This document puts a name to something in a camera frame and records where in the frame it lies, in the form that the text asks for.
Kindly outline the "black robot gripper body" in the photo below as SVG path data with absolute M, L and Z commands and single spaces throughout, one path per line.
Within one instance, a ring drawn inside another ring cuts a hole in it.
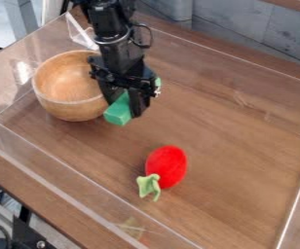
M 152 43 L 145 44 L 141 37 L 97 37 L 94 42 L 101 56 L 92 56 L 88 62 L 92 77 L 98 82 L 129 82 L 132 79 L 157 77 L 144 62 L 144 51 L 152 47 Z

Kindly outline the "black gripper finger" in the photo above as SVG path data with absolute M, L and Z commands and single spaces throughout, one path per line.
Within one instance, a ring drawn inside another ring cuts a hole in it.
M 132 116 L 139 118 L 151 106 L 152 92 L 149 89 L 130 88 L 128 95 Z
M 113 104 L 125 93 L 126 84 L 101 80 L 98 85 L 108 103 Z

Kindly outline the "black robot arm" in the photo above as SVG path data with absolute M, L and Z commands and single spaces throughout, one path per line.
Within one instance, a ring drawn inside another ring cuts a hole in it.
M 101 55 L 90 56 L 90 76 L 112 107 L 126 100 L 126 111 L 139 118 L 161 91 L 160 78 L 145 63 L 152 48 L 143 40 L 143 28 L 133 19 L 136 0 L 73 0 L 94 29 L 94 43 Z

